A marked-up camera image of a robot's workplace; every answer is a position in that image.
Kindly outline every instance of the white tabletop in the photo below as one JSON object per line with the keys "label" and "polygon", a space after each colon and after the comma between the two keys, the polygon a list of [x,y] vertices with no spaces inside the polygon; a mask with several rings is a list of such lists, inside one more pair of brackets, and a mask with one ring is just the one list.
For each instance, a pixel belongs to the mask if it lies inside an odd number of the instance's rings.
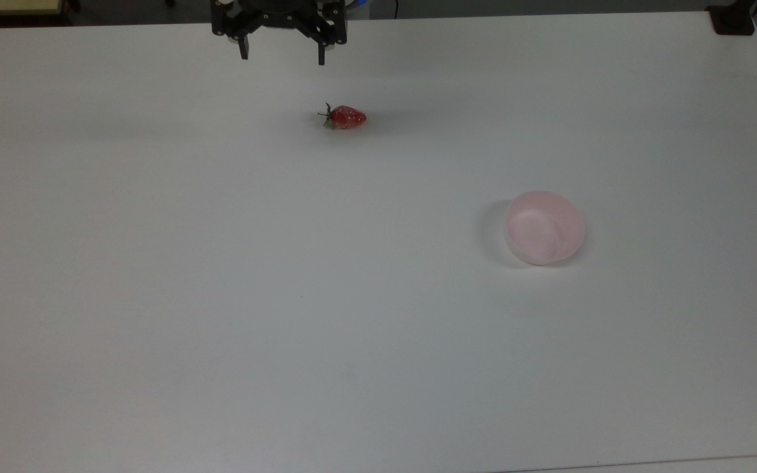
{"label": "white tabletop", "polygon": [[[574,470],[547,470],[567,473]],[[579,473],[757,473],[757,457],[580,468]]]}
{"label": "white tabletop", "polygon": [[[0,471],[757,455],[757,35],[350,28],[0,30]],[[501,239],[531,189],[565,265]]]}

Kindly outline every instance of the red strawberry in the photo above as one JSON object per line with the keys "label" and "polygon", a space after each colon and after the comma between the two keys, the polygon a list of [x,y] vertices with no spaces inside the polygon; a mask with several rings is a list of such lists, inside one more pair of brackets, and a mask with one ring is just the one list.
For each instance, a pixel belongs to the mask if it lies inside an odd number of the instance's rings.
{"label": "red strawberry", "polygon": [[323,126],[331,126],[334,129],[357,128],[367,121],[367,116],[362,111],[346,105],[340,105],[331,110],[331,105],[327,104],[327,113],[318,115],[327,118]]}

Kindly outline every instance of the strawberry stem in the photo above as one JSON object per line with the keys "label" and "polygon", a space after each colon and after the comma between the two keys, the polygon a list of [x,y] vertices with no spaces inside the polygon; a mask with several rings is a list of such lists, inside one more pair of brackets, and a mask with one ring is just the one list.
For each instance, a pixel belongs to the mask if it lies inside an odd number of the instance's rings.
{"label": "strawberry stem", "polygon": [[327,104],[327,113],[324,113],[324,114],[318,113],[318,115],[326,117],[327,120],[323,122],[323,126],[329,126],[329,123],[331,122],[331,105],[329,105],[328,102],[326,102],[325,104]]}

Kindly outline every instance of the plastic bowl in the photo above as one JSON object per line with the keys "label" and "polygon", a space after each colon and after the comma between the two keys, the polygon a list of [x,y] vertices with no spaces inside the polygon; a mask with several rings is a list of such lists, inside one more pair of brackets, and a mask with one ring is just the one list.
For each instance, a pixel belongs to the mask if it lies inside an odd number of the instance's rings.
{"label": "plastic bowl", "polygon": [[532,191],[507,208],[507,246],[522,261],[543,266],[573,255],[585,224],[577,207],[554,192]]}

